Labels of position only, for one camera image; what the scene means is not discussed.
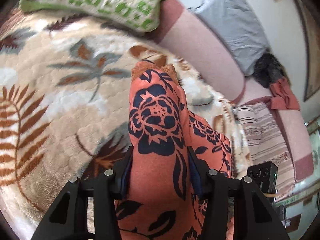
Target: framed picture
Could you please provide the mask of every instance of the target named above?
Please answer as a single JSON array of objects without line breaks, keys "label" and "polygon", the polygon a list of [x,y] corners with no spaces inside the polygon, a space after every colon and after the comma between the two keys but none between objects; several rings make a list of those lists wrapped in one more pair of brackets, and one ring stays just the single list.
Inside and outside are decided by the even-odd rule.
[{"label": "framed picture", "polygon": [[301,0],[294,1],[300,13],[307,49],[305,102],[320,89],[320,26]]}]

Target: black furry object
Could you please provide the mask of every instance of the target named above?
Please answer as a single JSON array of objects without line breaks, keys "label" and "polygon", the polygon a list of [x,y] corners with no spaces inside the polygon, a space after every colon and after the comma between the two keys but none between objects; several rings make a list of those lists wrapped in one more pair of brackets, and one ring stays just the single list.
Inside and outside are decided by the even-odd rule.
[{"label": "black furry object", "polygon": [[283,66],[271,53],[264,53],[254,66],[254,79],[264,88],[269,88],[270,84],[285,76]]}]

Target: beige blanket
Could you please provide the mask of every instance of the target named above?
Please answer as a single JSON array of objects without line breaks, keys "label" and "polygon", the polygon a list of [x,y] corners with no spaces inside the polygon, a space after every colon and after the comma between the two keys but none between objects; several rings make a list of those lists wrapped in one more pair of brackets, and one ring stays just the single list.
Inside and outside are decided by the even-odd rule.
[{"label": "beige blanket", "polygon": [[230,102],[183,59],[103,23],[41,11],[1,34],[0,209],[21,240],[72,175],[95,177],[122,157],[130,70],[143,58],[175,66],[189,109],[230,138],[236,177],[251,165]]}]

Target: red cloth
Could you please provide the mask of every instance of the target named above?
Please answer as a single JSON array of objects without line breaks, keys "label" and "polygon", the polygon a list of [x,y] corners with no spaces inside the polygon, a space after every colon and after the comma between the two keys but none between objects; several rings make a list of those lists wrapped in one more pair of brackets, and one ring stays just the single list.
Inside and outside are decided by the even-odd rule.
[{"label": "red cloth", "polygon": [[288,81],[285,77],[278,79],[276,83],[271,84],[269,89],[274,95],[274,97],[271,98],[271,109],[300,110],[299,102],[295,95],[292,93]]}]

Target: camera lens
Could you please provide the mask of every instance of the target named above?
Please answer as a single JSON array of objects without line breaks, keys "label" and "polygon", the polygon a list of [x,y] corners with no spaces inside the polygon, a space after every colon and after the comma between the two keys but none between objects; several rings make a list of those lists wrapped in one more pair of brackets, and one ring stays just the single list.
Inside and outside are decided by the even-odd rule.
[{"label": "camera lens", "polygon": [[260,175],[261,175],[261,170],[259,169],[258,171],[255,172],[255,174],[254,174],[253,177],[254,177],[255,179],[258,179],[258,178],[260,177]]},{"label": "camera lens", "polygon": [[264,169],[263,169],[262,176],[263,176],[263,177],[266,177],[266,176],[268,176],[268,175],[269,175],[269,169],[268,169],[268,168],[264,168]]}]

